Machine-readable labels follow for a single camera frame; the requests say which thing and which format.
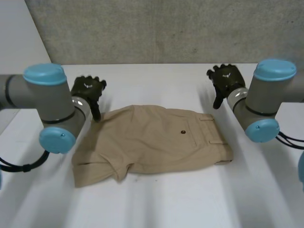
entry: white surface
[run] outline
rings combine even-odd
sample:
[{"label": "white surface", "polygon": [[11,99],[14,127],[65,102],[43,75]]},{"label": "white surface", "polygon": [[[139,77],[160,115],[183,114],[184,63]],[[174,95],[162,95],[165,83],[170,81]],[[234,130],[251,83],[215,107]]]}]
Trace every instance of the white surface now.
[{"label": "white surface", "polygon": [[[211,64],[65,66],[69,85],[91,74],[107,80],[102,111],[127,105],[161,105],[214,114],[235,159],[229,165],[160,175],[128,174],[74,189],[67,156],[51,155],[29,173],[3,176],[0,227],[5,228],[301,228],[304,193],[297,177],[301,151],[277,141],[249,141],[227,102],[217,111]],[[247,86],[255,64],[238,65]],[[284,104],[281,129],[304,135],[304,106]],[[3,158],[24,164],[43,152],[34,110],[21,110],[0,136]]]},{"label": "white surface", "polygon": [[[0,31],[0,74],[22,74],[30,65],[50,62],[24,0],[0,1]],[[0,112],[0,134],[17,112]]]}]

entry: beige trousers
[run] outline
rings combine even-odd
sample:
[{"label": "beige trousers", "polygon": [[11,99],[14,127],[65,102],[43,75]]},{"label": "beige trousers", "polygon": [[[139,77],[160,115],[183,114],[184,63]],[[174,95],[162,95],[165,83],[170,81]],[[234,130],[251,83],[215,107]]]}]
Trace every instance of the beige trousers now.
[{"label": "beige trousers", "polygon": [[127,172],[189,171],[233,159],[213,116],[155,105],[131,105],[92,122],[73,159],[75,186]]}]

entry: wall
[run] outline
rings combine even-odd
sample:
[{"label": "wall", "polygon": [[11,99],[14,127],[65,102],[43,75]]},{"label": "wall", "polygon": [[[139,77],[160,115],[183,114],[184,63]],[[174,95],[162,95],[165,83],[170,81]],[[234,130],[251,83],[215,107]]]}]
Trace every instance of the wall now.
[{"label": "wall", "polygon": [[26,0],[61,64],[301,63],[302,0]]},{"label": "wall", "polygon": [[[0,1],[0,75],[22,74],[36,63],[50,62],[23,0]],[[0,134],[18,110],[0,111]]]}]

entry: gray concrete wall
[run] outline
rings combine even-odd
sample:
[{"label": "gray concrete wall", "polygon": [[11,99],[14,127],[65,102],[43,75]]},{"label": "gray concrete wall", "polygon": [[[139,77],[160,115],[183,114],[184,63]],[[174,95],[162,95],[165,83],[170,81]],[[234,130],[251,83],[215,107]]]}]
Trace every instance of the gray concrete wall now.
[{"label": "gray concrete wall", "polygon": [[303,0],[26,0],[54,63],[304,59]]}]

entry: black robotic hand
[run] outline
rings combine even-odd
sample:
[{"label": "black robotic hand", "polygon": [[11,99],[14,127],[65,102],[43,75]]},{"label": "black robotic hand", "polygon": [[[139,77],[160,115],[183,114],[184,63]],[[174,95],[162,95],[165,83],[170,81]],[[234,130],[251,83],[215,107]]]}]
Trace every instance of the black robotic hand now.
[{"label": "black robotic hand", "polygon": [[78,96],[85,99],[91,107],[93,119],[98,122],[101,119],[98,100],[102,95],[102,91],[106,87],[106,81],[99,81],[98,77],[92,76],[77,77],[71,90],[72,96]]},{"label": "black robotic hand", "polygon": [[245,87],[245,81],[235,65],[228,64],[226,66],[222,64],[220,67],[215,65],[213,70],[214,71],[208,70],[207,76],[212,81],[216,91],[213,108],[218,109],[223,100],[227,98],[233,90]]}]

